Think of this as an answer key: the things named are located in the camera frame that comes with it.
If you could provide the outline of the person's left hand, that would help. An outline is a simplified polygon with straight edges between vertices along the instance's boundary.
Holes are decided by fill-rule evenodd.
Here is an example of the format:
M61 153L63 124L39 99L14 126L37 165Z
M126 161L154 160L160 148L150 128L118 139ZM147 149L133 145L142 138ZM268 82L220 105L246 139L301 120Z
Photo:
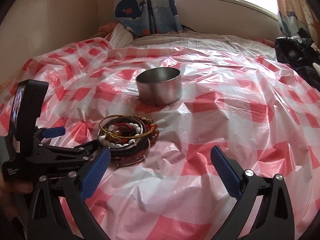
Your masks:
M19 215L16 204L13 200L13 194L29 194L32 191L32 182L21 180L5 182L1 174L1 208L9 221L12 221Z

